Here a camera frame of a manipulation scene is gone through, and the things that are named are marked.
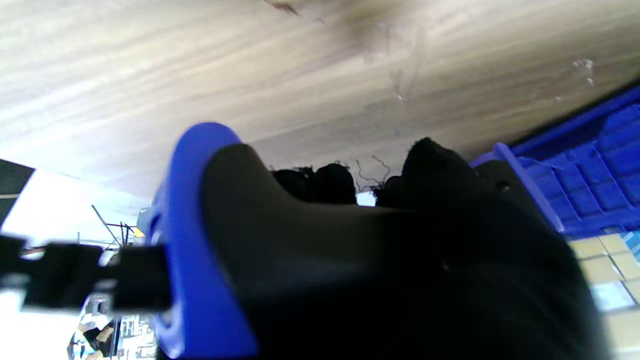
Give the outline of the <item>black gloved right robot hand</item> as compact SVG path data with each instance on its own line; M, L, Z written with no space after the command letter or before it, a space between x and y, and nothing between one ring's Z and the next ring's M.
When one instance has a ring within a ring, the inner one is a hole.
M371 349L281 350L274 360L610 360L590 285L560 235L503 199L429 137L374 191L419 228L426 282L407 318Z

